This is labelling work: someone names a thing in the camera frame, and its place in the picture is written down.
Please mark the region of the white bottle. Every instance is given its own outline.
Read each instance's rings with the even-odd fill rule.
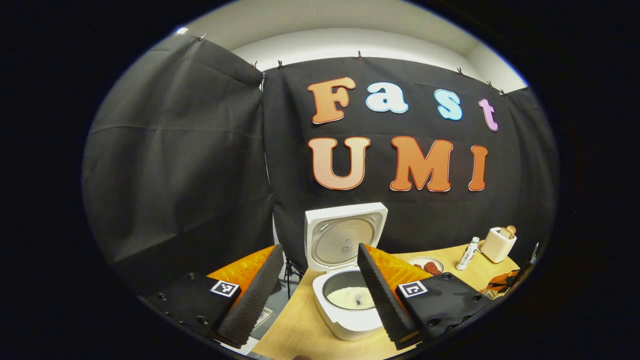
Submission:
[[[488,257],[489,260],[494,263],[500,263],[507,258],[517,239],[517,236],[507,239],[500,234],[500,227],[494,227],[489,229],[489,233],[486,235],[480,251]]]
[[[467,265],[469,265],[469,263],[471,262],[471,259],[474,258],[474,255],[478,250],[479,241],[480,241],[480,238],[478,238],[477,236],[474,236],[474,238],[471,239],[471,243],[467,245],[467,248],[465,249],[465,253],[462,254],[462,258],[460,259],[460,262],[456,265],[456,269],[458,269],[459,271],[462,271],[467,268]]]

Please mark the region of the blue letter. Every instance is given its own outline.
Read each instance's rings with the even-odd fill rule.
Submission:
[[[367,91],[372,94],[367,97],[366,104],[373,111],[383,113],[391,110],[396,114],[402,114],[409,110],[409,105],[404,102],[402,89],[396,84],[374,83],[369,85]]]
[[[433,94],[436,101],[440,104],[438,112],[445,119],[458,121],[462,119],[462,109],[460,108],[460,98],[454,92],[447,90],[436,90]]]

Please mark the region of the orange letter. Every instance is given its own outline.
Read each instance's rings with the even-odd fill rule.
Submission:
[[[347,106],[349,104],[349,94],[344,88],[353,89],[355,87],[356,83],[351,78],[329,80],[309,85],[307,90],[314,93],[314,99],[316,100],[316,114],[311,121],[314,124],[322,124],[342,119],[344,112],[337,110],[335,103],[339,102],[342,107]]]
[[[333,173],[333,148],[338,142],[332,138],[309,140],[313,150],[314,177],[320,185],[334,190],[349,190],[364,179],[364,149],[371,144],[368,138],[347,138],[344,145],[351,149],[351,171],[345,177]]]
[[[474,155],[474,175],[469,183],[469,190],[479,192],[484,190],[484,162],[489,151],[483,146],[471,146]]]
[[[429,175],[431,180],[427,189],[432,192],[448,192],[451,189],[449,183],[449,155],[453,150],[453,144],[447,140],[436,140],[431,146],[427,157],[424,157],[420,146],[410,136],[396,136],[391,143],[398,151],[398,168],[396,180],[389,184],[391,190],[405,192],[411,190],[409,171],[413,176],[418,190],[424,187]]]

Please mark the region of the bottle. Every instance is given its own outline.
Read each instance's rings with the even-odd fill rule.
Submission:
[[[478,250],[479,241],[480,241],[480,238],[478,238],[477,236],[474,236],[474,238],[471,239],[471,243],[467,245],[467,248],[465,249],[465,253],[462,254],[462,258],[460,259],[460,262],[456,264],[457,270],[462,271],[467,268],[467,265],[469,265],[469,263],[471,262],[471,259],[474,258],[474,255]]]

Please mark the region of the ceiling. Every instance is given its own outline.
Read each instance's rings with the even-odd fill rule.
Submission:
[[[387,31],[467,56],[479,43],[427,10],[401,0],[238,0],[184,25],[233,51],[266,38],[323,28]]]

